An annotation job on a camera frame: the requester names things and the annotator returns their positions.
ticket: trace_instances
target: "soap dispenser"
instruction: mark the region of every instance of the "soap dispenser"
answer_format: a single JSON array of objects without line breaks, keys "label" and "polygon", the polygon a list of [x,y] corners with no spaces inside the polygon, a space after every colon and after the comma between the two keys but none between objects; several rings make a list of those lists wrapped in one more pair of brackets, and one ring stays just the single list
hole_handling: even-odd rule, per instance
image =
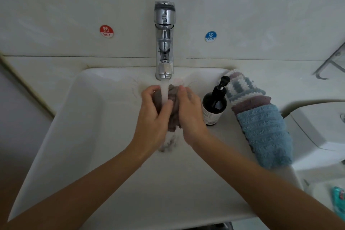
[{"label": "soap dispenser", "polygon": [[203,99],[204,122],[206,125],[215,125],[226,108],[226,88],[230,77],[222,76],[219,85],[215,86],[213,92],[207,93]]}]

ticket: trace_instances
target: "blue towel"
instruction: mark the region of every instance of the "blue towel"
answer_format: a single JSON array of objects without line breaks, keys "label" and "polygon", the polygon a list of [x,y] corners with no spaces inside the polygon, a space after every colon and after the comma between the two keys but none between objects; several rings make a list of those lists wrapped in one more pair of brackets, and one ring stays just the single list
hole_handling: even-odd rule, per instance
[{"label": "blue towel", "polygon": [[277,106],[263,105],[236,117],[262,167],[270,169],[292,163],[292,138]]}]

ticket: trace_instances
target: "white ceramic sink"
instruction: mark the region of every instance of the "white ceramic sink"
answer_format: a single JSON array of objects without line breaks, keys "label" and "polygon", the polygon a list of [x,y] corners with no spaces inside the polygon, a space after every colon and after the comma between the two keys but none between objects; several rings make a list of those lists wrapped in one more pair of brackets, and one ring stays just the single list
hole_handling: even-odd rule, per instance
[{"label": "white ceramic sink", "polygon": [[[189,86],[201,98],[227,72],[183,67],[174,71],[170,83]],[[135,130],[141,91],[159,83],[153,67],[81,72],[30,168],[10,219],[122,151]],[[255,160],[230,106],[209,129]],[[255,216],[240,195],[186,144],[182,130],[175,133],[171,151],[154,153],[82,229],[183,229]],[[299,187],[292,168],[275,172]]]}]

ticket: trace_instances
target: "faucet spout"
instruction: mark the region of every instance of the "faucet spout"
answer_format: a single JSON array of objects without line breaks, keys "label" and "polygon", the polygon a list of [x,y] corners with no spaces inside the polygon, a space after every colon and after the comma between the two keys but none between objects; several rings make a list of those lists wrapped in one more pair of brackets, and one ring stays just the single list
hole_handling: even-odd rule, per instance
[{"label": "faucet spout", "polygon": [[156,1],[154,22],[156,23],[156,78],[170,79],[174,73],[173,31],[175,4]]}]

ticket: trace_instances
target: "red sticker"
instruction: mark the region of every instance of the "red sticker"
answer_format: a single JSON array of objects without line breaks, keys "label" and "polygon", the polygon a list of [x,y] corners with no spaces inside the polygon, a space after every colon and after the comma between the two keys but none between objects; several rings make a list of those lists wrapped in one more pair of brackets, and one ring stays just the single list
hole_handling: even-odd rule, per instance
[{"label": "red sticker", "polygon": [[107,25],[103,25],[100,27],[99,32],[101,33],[102,36],[106,38],[110,38],[114,35],[114,30]]}]

